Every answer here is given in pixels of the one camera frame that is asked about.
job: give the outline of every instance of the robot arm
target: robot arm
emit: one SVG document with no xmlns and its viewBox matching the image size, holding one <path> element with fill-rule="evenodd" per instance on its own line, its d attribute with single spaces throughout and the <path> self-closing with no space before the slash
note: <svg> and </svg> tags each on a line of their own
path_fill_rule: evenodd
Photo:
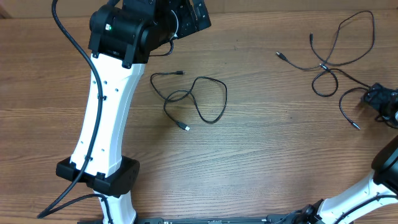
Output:
<svg viewBox="0 0 398 224">
<path fill-rule="evenodd" d="M 307 205 L 294 224 L 349 224 L 373 210 L 398 203 L 398 136 L 372 163 L 373 171 L 336 197 Z"/>
<path fill-rule="evenodd" d="M 93 73 L 80 139 L 72 156 L 57 164 L 57 175 L 74 181 L 83 172 L 78 181 L 107 198 L 100 199 L 102 222 L 132 224 L 136 212 L 130 190 L 139 162 L 121 155 L 121 143 L 134 90 L 151 51 L 206 29 L 211 22 L 204 0 L 194 0 L 193 7 L 190 0 L 124 0 L 122 9 L 115 7 L 117 2 L 102 6 L 90 19 L 91 61 L 103 89 L 102 119 L 92 153 L 87 154 L 99 97 Z"/>
</svg>

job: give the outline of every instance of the wooden table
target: wooden table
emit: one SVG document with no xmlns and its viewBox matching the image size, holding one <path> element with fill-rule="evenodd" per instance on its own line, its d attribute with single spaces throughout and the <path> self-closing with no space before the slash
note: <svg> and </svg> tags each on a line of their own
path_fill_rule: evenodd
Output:
<svg viewBox="0 0 398 224">
<path fill-rule="evenodd" d="M 314 94 L 319 72 L 302 72 L 275 56 L 277 50 L 302 66 L 319 63 L 308 43 L 326 55 L 338 24 L 354 11 L 213 14 L 213 26 L 175 41 L 169 57 L 151 58 L 127 120 L 123 154 L 141 163 L 132 189 L 141 217 L 258 217 L 287 213 L 333 197 L 362 179 L 374 156 L 397 131 L 373 119 L 360 106 L 361 92 L 343 102 L 341 94 L 358 84 L 339 75 L 330 98 Z M 374 11 L 376 44 L 343 70 L 372 85 L 398 87 L 398 11 Z M 86 48 L 88 18 L 62 19 Z M 360 16 L 341 32 L 331 60 L 360 56 L 371 43 L 371 20 Z M 166 51 L 162 47 L 157 53 Z M 51 19 L 0 21 L 0 222 L 76 223 L 100 218 L 97 199 L 68 207 L 44 220 L 36 215 L 69 184 L 55 175 L 58 161 L 70 156 L 79 138 L 90 85 L 90 69 Z M 180 77 L 159 77 L 164 93 L 189 88 L 197 76 L 228 86 L 222 119 L 205 124 L 191 100 L 169 105 L 186 122 L 182 131 L 162 111 L 150 86 L 154 72 L 185 70 Z M 331 77 L 317 88 L 334 89 Z M 200 82 L 194 90 L 206 118 L 223 106 L 223 89 Z M 65 200 L 91 192 L 77 185 Z M 358 223 L 397 223 L 391 205 Z"/>
</svg>

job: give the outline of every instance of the cable connector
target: cable connector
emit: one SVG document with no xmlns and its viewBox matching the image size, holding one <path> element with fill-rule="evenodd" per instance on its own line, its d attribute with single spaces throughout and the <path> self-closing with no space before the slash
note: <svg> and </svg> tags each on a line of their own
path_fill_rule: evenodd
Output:
<svg viewBox="0 0 398 224">
<path fill-rule="evenodd" d="M 310 34 L 310 44 L 313 42 L 313 33 Z"/>
<path fill-rule="evenodd" d="M 186 124 L 184 124 L 184 123 L 182 123 L 182 122 L 177 121 L 176 124 L 177 124 L 177 126 L 180 127 L 182 130 L 189 131 L 189 129 L 190 129 L 190 128 L 188 127 L 188 125 L 186 125 Z"/>
<path fill-rule="evenodd" d="M 361 130 L 361 128 L 353 121 L 350 121 L 350 123 L 358 130 Z"/>
<path fill-rule="evenodd" d="M 97 94 L 97 98 L 98 98 L 99 100 L 105 101 L 105 100 L 107 99 L 107 96 L 99 96 L 99 95 Z"/>
<path fill-rule="evenodd" d="M 280 52 L 276 52 L 276 56 L 278 56 L 280 59 L 282 59 L 282 60 L 284 60 L 285 62 L 287 62 L 287 58 L 286 58 L 286 56 L 285 56 L 285 55 L 283 55 L 282 53 L 280 53 Z"/>
<path fill-rule="evenodd" d="M 321 66 L 321 68 L 323 68 L 325 71 L 327 71 L 327 72 L 331 72 L 330 71 L 330 68 L 328 68 L 325 64 L 319 64 L 320 66 Z"/>
</svg>

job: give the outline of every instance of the black cable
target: black cable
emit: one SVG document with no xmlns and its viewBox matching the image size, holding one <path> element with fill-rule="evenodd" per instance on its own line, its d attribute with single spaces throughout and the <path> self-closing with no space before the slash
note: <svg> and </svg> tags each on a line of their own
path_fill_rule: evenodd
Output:
<svg viewBox="0 0 398 224">
<path fill-rule="evenodd" d="M 98 128 L 100 126 L 100 120 L 101 120 L 101 113 L 102 113 L 102 105 L 103 105 L 103 90 L 102 90 L 102 84 L 101 84 L 101 79 L 100 76 L 98 75 L 98 71 L 95 68 L 93 62 L 89 58 L 89 56 L 86 54 L 86 52 L 80 47 L 80 45 L 75 41 L 75 39 L 68 33 L 66 28 L 62 25 L 61 21 L 59 20 L 57 16 L 57 2 L 58 0 L 53 0 L 52 5 L 51 5 L 51 11 L 52 11 L 52 16 L 54 18 L 55 23 L 58 25 L 59 29 L 62 31 L 62 33 L 67 37 L 67 39 L 72 43 L 72 45 L 79 51 L 79 53 L 83 56 L 83 58 L 86 60 L 88 65 L 90 66 L 91 70 L 93 71 L 93 75 L 95 77 L 97 87 L 98 87 L 98 109 L 97 109 L 97 115 L 96 115 L 96 120 L 95 120 L 95 125 L 94 125 L 94 130 L 93 130 L 93 135 L 91 137 L 90 145 L 88 146 L 87 150 L 87 155 L 85 157 L 85 161 L 83 163 L 83 166 L 81 167 L 78 175 L 76 178 L 72 181 L 72 183 L 65 189 L 62 194 L 54 200 L 45 210 L 40 212 L 40 214 L 37 215 L 37 218 L 44 218 L 47 215 L 50 215 L 53 212 L 56 212 L 62 208 L 55 208 L 54 210 L 53 207 L 56 206 L 70 191 L 71 189 L 78 183 L 78 181 L 81 179 L 82 175 L 85 172 L 85 169 L 87 168 L 87 165 L 89 161 L 92 159 L 91 158 L 91 153 L 93 152 L 93 146 L 94 142 L 98 133 Z M 112 219 L 110 216 L 108 216 L 110 223 L 112 223 Z"/>
<path fill-rule="evenodd" d="M 170 40 L 170 50 L 166 54 L 161 54 L 161 55 L 150 55 L 150 57 L 163 57 L 163 56 L 168 56 L 173 53 L 174 50 L 174 42 Z"/>
<path fill-rule="evenodd" d="M 356 129 L 360 130 L 361 128 L 360 128 L 352 119 L 349 119 L 349 118 L 348 118 L 347 114 L 346 114 L 346 113 L 344 112 L 344 110 L 343 110 L 343 106 L 341 105 L 341 102 L 343 101 L 344 96 L 347 95 L 348 93 L 351 93 L 351 92 L 356 91 L 356 90 L 365 90 L 365 91 L 368 91 L 367 88 L 363 88 L 363 87 L 352 88 L 352 89 L 346 91 L 345 93 L 343 93 L 343 95 L 342 95 L 341 98 L 340 98 L 340 101 L 338 102 L 338 106 L 339 106 L 339 108 L 340 108 L 341 113 L 342 113 L 343 116 L 347 119 L 347 121 L 348 121 L 350 124 L 352 124 Z"/>
<path fill-rule="evenodd" d="M 364 54 L 362 54 L 360 57 L 358 57 L 358 58 L 356 58 L 356 59 L 354 59 L 354 60 L 350 60 L 349 62 L 344 62 L 344 63 L 331 63 L 331 62 L 329 62 L 329 59 L 330 59 L 330 57 L 331 57 L 331 55 L 332 55 L 332 53 L 333 53 L 333 51 L 334 51 L 334 49 L 335 49 L 335 47 L 336 47 L 336 43 L 337 43 L 338 36 L 339 36 L 340 30 L 341 30 L 341 26 L 342 26 L 346 21 L 352 19 L 353 17 L 355 17 L 355 16 L 357 16 L 358 14 L 361 14 L 361 13 L 370 13 L 370 15 L 371 15 L 371 17 L 372 17 L 373 34 L 372 34 L 372 44 L 371 44 L 370 48 L 369 48 Z M 375 40 L 376 40 L 375 28 L 376 28 L 376 26 L 375 26 L 375 21 L 374 21 L 374 15 L 373 15 L 373 13 L 372 13 L 371 11 L 367 11 L 367 10 L 366 10 L 366 11 L 360 11 L 360 12 L 357 12 L 356 14 L 353 14 L 353 15 L 350 16 L 349 18 L 343 20 L 343 22 L 340 22 L 340 24 L 339 24 L 339 26 L 338 26 L 338 29 L 337 29 L 337 32 L 336 32 L 335 41 L 334 41 L 333 46 L 332 46 L 332 48 L 331 48 L 331 50 L 330 50 L 330 53 L 329 53 L 329 55 L 327 56 L 326 59 L 321 58 L 321 56 L 319 56 L 318 53 L 315 51 L 315 49 L 314 49 L 314 47 L 313 47 L 313 33 L 311 33 L 311 34 L 310 34 L 310 46 L 311 46 L 311 49 L 312 49 L 313 53 L 319 58 L 319 60 L 322 61 L 321 64 L 319 64 L 319 65 L 317 65 L 317 66 L 314 66 L 314 67 L 309 67 L 309 68 L 299 67 L 299 66 L 293 64 L 291 61 L 289 61 L 289 60 L 287 59 L 287 57 L 286 57 L 284 54 L 282 54 L 282 53 L 280 53 L 280 52 L 277 52 L 276 55 L 277 55 L 280 59 L 282 59 L 282 60 L 286 61 L 287 63 L 289 63 L 291 66 L 293 66 L 293 67 L 295 67 L 295 68 L 297 68 L 297 69 L 300 69 L 300 70 L 309 71 L 309 70 L 313 70 L 313 69 L 316 69 L 316 68 L 322 68 L 322 69 L 324 69 L 324 71 L 322 71 L 321 73 L 319 73 L 319 74 L 313 79 L 312 84 L 311 84 L 312 90 L 313 90 L 318 96 L 330 97 L 330 96 L 333 96 L 333 95 L 337 92 L 337 90 L 338 90 L 338 79 L 337 79 L 336 74 L 335 74 L 333 71 L 338 71 L 338 72 L 342 73 L 345 77 L 349 78 L 350 80 L 352 80 L 352 81 L 354 81 L 354 82 L 356 82 L 356 83 L 359 83 L 360 85 L 366 87 L 366 88 L 364 88 L 364 87 L 356 87 L 356 88 L 352 88 L 352 89 L 346 91 L 346 92 L 341 96 L 340 102 L 339 102 L 340 111 L 341 111 L 341 113 L 343 114 L 343 116 L 344 116 L 344 117 L 347 119 L 347 121 L 350 122 L 355 128 L 360 129 L 360 127 L 359 127 L 353 120 L 351 120 L 351 119 L 348 118 L 348 116 L 346 115 L 346 113 L 345 113 L 344 110 L 343 110 L 343 107 L 342 107 L 342 105 L 341 105 L 341 102 L 343 101 L 344 96 L 347 95 L 348 93 L 351 93 L 351 92 L 353 92 L 353 91 L 355 91 L 355 90 L 366 90 L 366 91 L 369 91 L 370 86 L 367 85 L 367 84 L 365 84 L 365 83 L 363 83 L 363 82 L 361 82 L 361 81 L 359 81 L 359 80 L 357 80 L 357 79 L 355 79 L 355 78 L 352 77 L 351 75 L 348 75 L 346 72 L 342 71 L 342 70 L 339 69 L 339 68 L 328 68 L 328 67 L 326 66 L 326 64 L 329 64 L 329 65 L 332 65 L 332 66 L 342 66 L 342 65 L 347 65 L 347 64 L 356 62 L 357 60 L 363 58 L 363 57 L 364 57 L 366 54 L 368 54 L 368 53 L 373 49 L 373 47 L 374 47 L 374 42 L 375 42 Z M 329 74 L 334 78 L 334 80 L 335 80 L 335 90 L 334 90 L 332 93 L 329 93 L 329 94 L 320 93 L 320 92 L 317 91 L 316 88 L 315 88 L 315 82 L 316 82 L 320 77 L 322 77 L 323 75 L 328 74 L 328 73 L 329 73 Z"/>
<path fill-rule="evenodd" d="M 394 128 L 394 129 L 398 129 L 398 126 L 396 126 L 396 125 L 394 125 L 394 124 L 391 124 L 391 121 L 388 120 L 388 119 L 386 119 L 386 118 L 384 118 L 383 115 L 377 116 L 377 117 L 376 117 L 376 121 L 377 121 L 377 122 L 384 122 L 388 127 Z"/>
<path fill-rule="evenodd" d="M 371 15 L 371 17 L 372 17 L 373 32 L 372 32 L 372 44 L 371 44 L 370 48 L 369 48 L 364 54 L 362 54 L 360 57 L 358 57 L 358 58 L 356 58 L 356 59 L 354 59 L 354 60 L 351 60 L 351 61 L 349 61 L 349 62 L 344 62 L 344 63 L 332 63 L 332 62 L 329 62 L 328 60 L 330 59 L 330 57 L 331 57 L 331 55 L 332 55 L 332 53 L 333 53 L 333 51 L 334 51 L 334 49 L 335 49 L 335 47 L 336 47 L 337 38 L 338 38 L 338 35 L 339 35 L 339 33 L 340 33 L 341 25 L 343 25 L 344 22 L 346 22 L 346 21 L 352 19 L 353 17 L 357 16 L 358 14 L 365 13 L 365 12 L 369 13 L 369 14 Z M 375 29 L 376 29 L 376 25 L 375 25 L 375 22 L 374 22 L 374 15 L 373 15 L 373 13 L 372 13 L 371 11 L 365 10 L 365 11 L 357 12 L 356 14 L 350 16 L 349 18 L 345 19 L 343 22 L 341 22 L 341 23 L 339 24 L 338 29 L 337 29 L 337 33 L 336 33 L 335 42 L 333 43 L 333 47 L 331 48 L 330 53 L 329 53 L 329 56 L 326 58 L 326 60 L 324 60 L 323 58 L 321 58 L 321 56 L 319 56 L 319 55 L 317 54 L 317 52 L 315 51 L 315 49 L 313 48 L 313 33 L 310 34 L 310 45 L 311 45 L 311 49 L 312 49 L 313 53 L 319 58 L 319 60 L 321 60 L 321 61 L 323 62 L 323 64 L 325 64 L 325 65 L 326 65 L 326 64 L 332 65 L 332 66 L 348 65 L 348 64 L 351 64 L 351 63 L 356 62 L 357 60 L 363 58 L 365 55 L 367 55 L 367 54 L 373 49 L 373 47 L 374 47 L 374 42 L 375 42 L 375 40 L 376 40 Z"/>
<path fill-rule="evenodd" d="M 346 21 L 352 19 L 353 17 L 357 16 L 358 14 L 365 13 L 365 12 L 370 13 L 370 15 L 372 17 L 372 23 L 373 23 L 372 44 L 371 44 L 370 48 L 364 54 L 362 54 L 360 57 L 358 57 L 358 58 L 356 58 L 354 60 L 351 60 L 349 62 L 344 62 L 344 63 L 331 63 L 331 62 L 329 62 L 329 59 L 330 59 L 330 57 L 331 57 L 331 55 L 332 55 L 332 53 L 333 53 L 333 51 L 335 50 L 335 47 L 336 47 L 336 43 L 337 43 L 338 36 L 339 36 L 339 33 L 340 33 L 341 25 L 343 25 Z M 329 65 L 332 65 L 332 66 L 348 65 L 350 63 L 356 62 L 357 60 L 363 58 L 365 55 L 367 55 L 373 49 L 374 42 L 376 41 L 376 31 L 375 31 L 375 29 L 376 29 L 376 25 L 375 25 L 375 21 L 374 21 L 374 15 L 373 15 L 373 13 L 371 11 L 368 11 L 368 10 L 357 12 L 356 14 L 354 14 L 354 15 L 350 16 L 349 18 L 343 20 L 343 22 L 340 22 L 340 24 L 338 26 L 335 41 L 334 41 L 333 46 L 332 46 L 332 48 L 330 50 L 330 53 L 329 53 L 329 55 L 327 56 L 326 59 L 321 58 L 321 56 L 319 56 L 318 53 L 313 48 L 313 33 L 311 33 L 310 34 L 310 46 L 311 46 L 311 49 L 312 49 L 313 53 L 319 58 L 319 60 L 321 60 L 323 62 L 322 64 L 314 66 L 314 67 L 309 67 L 309 68 L 299 67 L 299 66 L 295 65 L 294 63 L 292 63 L 290 60 L 288 60 L 287 57 L 285 55 L 283 55 L 282 53 L 277 52 L 276 54 L 277 54 L 277 56 L 280 59 L 282 59 L 282 60 L 286 61 L 287 63 L 291 64 L 291 66 L 293 66 L 293 67 L 295 67 L 297 69 L 300 69 L 300 70 L 305 70 L 305 71 L 313 70 L 313 69 L 319 68 L 322 65 L 326 65 L 326 64 L 329 64 Z"/>
<path fill-rule="evenodd" d="M 382 198 L 395 198 L 395 199 L 398 199 L 398 197 L 396 195 L 378 195 L 378 196 L 375 196 L 375 197 L 373 197 L 373 198 L 371 198 L 371 199 L 369 199 L 369 200 L 367 200 L 367 201 L 355 206 L 354 208 L 352 208 L 348 212 L 344 213 L 342 216 L 339 217 L 339 219 L 337 219 L 335 224 L 339 224 L 339 222 L 341 222 L 343 219 L 345 219 L 348 215 L 350 215 L 351 213 L 357 211 L 358 209 L 366 206 L 367 204 L 369 204 L 371 202 L 374 202 L 375 200 L 378 201 L 378 200 L 380 200 Z"/>
<path fill-rule="evenodd" d="M 160 73 L 154 73 L 154 74 L 152 74 L 152 75 L 150 76 L 150 84 L 152 85 L 152 87 L 154 88 L 154 90 L 156 91 L 156 93 L 157 93 L 160 97 L 162 97 L 162 98 L 164 99 L 164 105 L 163 105 L 164 113 L 165 113 L 172 121 L 174 121 L 174 122 L 177 124 L 178 127 L 180 127 L 180 128 L 182 128 L 182 129 L 188 131 L 190 128 L 189 128 L 186 124 L 184 124 L 183 122 L 177 121 L 176 119 L 174 119 L 174 118 L 167 112 L 167 110 L 166 110 L 166 105 L 167 105 L 167 103 L 174 103 L 174 102 L 180 101 L 180 100 L 186 98 L 188 95 L 190 95 L 190 96 L 192 97 L 192 99 L 193 99 L 193 104 L 195 105 L 195 107 L 196 107 L 196 109 L 197 109 L 197 111 L 198 111 L 199 117 L 200 117 L 204 122 L 206 122 L 206 123 L 208 123 L 208 124 L 215 124 L 215 123 L 216 123 L 217 121 L 219 121 L 219 120 L 221 119 L 221 117 L 223 116 L 223 114 L 224 114 L 224 112 L 225 112 L 226 104 L 227 104 L 228 89 L 227 89 L 225 83 L 223 83 L 222 81 L 217 80 L 217 79 L 215 79 L 215 78 L 210 78 L 210 77 L 197 77 L 197 78 L 193 81 L 192 86 L 191 86 L 191 89 L 189 89 L 189 90 L 176 90 L 176 91 L 172 92 L 169 96 L 165 97 L 165 96 L 163 96 L 163 95 L 160 93 L 160 91 L 155 87 L 155 85 L 154 85 L 154 83 L 153 83 L 153 81 L 152 81 L 153 78 L 154 78 L 155 76 L 157 76 L 157 75 L 183 75 L 183 74 L 184 74 L 183 71 L 177 71 L 177 72 L 160 72 Z M 223 110 L 221 111 L 221 113 L 218 115 L 218 117 L 217 117 L 216 119 L 214 119 L 213 121 L 208 121 L 208 120 L 206 120 L 206 119 L 201 115 L 200 110 L 199 110 L 199 107 L 198 107 L 198 104 L 197 104 L 197 101 L 196 101 L 194 95 L 192 94 L 193 87 L 195 86 L 197 80 L 199 80 L 199 79 L 207 79 L 207 80 L 211 80 L 211 81 L 213 81 L 213 82 L 218 82 L 218 83 L 223 84 L 224 87 L 225 87 L 225 103 L 224 103 L 224 108 L 223 108 Z M 175 99 L 175 100 L 170 99 L 174 94 L 176 94 L 176 93 L 181 93 L 181 92 L 184 92 L 184 93 L 186 93 L 186 94 L 184 94 L 183 96 L 181 96 L 180 98 Z"/>
<path fill-rule="evenodd" d="M 73 200 L 71 200 L 71 201 L 69 201 L 67 203 L 64 203 L 63 205 L 61 205 L 61 206 L 49 211 L 48 215 L 51 215 L 51 214 L 53 214 L 53 213 L 65 208 L 65 207 L 71 205 L 71 204 L 74 204 L 74 203 L 79 202 L 81 200 L 92 198 L 92 197 L 100 197 L 101 201 L 103 201 L 105 203 L 106 215 L 108 216 L 108 218 L 110 220 L 110 223 L 112 223 L 113 221 L 111 220 L 111 214 L 110 214 L 110 210 L 109 210 L 109 203 L 108 203 L 108 200 L 106 199 L 105 195 L 103 195 L 103 194 L 88 194 L 88 195 L 84 195 L 84 196 L 78 197 L 76 199 L 73 199 Z"/>
</svg>

